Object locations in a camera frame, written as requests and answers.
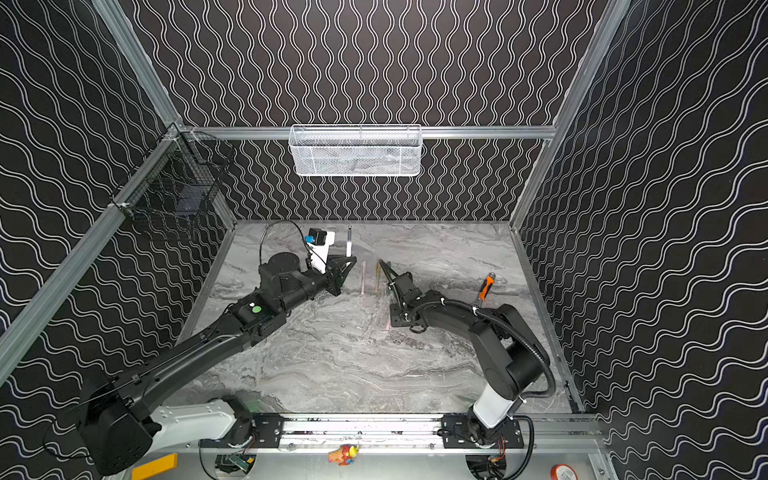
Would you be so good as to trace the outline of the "tan pen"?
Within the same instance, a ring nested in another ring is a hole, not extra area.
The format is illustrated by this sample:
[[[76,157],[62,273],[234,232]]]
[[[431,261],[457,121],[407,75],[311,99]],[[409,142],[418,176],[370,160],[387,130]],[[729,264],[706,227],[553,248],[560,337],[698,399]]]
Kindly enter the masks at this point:
[[[382,277],[381,263],[380,263],[380,260],[377,260],[376,266],[375,266],[375,284],[374,284],[374,293],[375,293],[375,295],[379,295],[379,293],[380,293],[381,277]]]

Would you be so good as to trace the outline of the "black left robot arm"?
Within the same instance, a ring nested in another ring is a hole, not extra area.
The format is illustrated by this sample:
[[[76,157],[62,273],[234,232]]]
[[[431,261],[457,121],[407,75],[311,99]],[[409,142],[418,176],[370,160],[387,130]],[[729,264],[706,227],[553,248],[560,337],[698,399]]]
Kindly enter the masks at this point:
[[[147,454],[160,437],[157,407],[210,368],[265,340],[298,306],[322,293],[339,295],[356,262],[354,256],[331,255],[319,271],[294,253],[277,253],[260,265],[259,287],[197,335],[120,373],[88,376],[75,425],[98,473],[117,474]]]

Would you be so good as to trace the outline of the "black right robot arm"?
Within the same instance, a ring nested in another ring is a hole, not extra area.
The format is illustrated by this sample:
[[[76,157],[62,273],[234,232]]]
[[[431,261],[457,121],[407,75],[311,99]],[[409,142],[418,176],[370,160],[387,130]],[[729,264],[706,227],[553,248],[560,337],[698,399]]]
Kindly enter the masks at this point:
[[[550,357],[516,308],[484,308],[480,298],[467,303],[436,290],[423,292],[411,273],[399,274],[383,260],[379,266],[393,295],[392,326],[414,334],[437,328],[466,339],[474,349],[486,385],[468,410],[460,439],[491,445],[521,405],[555,396]]]

